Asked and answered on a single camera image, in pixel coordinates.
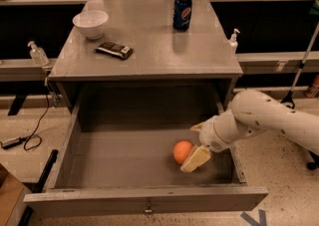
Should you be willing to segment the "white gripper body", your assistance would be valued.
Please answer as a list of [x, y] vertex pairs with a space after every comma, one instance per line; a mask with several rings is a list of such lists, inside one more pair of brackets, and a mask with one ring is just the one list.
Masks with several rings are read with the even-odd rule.
[[199, 130], [199, 141], [212, 152], [229, 149], [231, 143], [230, 117], [221, 114], [204, 121]]

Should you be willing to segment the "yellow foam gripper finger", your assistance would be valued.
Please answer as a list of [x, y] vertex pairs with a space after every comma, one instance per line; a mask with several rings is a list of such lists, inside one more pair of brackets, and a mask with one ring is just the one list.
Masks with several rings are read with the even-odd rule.
[[211, 152], [208, 148], [201, 146], [194, 146], [180, 170], [185, 173], [191, 173], [200, 166], [204, 165], [211, 158]]
[[200, 122], [200, 123], [198, 123], [198, 124], [193, 125], [193, 126], [190, 128], [190, 130], [191, 130], [191, 131], [200, 132], [200, 130], [202, 129], [202, 127], [204, 126], [204, 124], [205, 124], [205, 121], [202, 121], [202, 122]]

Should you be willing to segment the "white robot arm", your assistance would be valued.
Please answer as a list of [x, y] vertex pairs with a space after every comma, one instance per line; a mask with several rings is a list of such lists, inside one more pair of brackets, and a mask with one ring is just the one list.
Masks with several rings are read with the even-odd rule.
[[194, 125], [200, 146], [195, 146], [180, 170], [193, 172], [207, 163], [213, 153], [229, 149], [239, 140], [274, 130], [319, 155], [319, 116], [288, 108], [265, 93], [244, 90], [220, 115]]

